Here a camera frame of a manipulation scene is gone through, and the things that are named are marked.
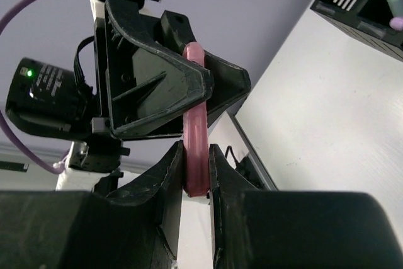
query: purple cable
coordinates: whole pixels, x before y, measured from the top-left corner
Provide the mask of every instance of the purple cable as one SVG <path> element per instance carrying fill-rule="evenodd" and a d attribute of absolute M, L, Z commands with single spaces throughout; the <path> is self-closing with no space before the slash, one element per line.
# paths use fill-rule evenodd
<path fill-rule="evenodd" d="M 0 20 L 0 35 L 8 25 L 8 23 L 22 10 L 24 10 L 31 3 L 34 3 L 36 0 L 21 0 L 19 3 L 14 5 Z M 45 163 L 39 157 L 37 157 L 33 152 L 27 148 L 24 143 L 22 143 L 19 138 L 14 134 L 11 130 L 10 126 L 8 126 L 6 119 L 3 114 L 0 112 L 0 128 L 7 136 L 7 138 L 28 158 L 30 158 L 35 164 L 39 165 L 43 169 L 49 171 L 50 173 L 54 173 L 55 175 L 59 175 L 63 172 L 64 167 L 54 168 L 53 166 Z"/>

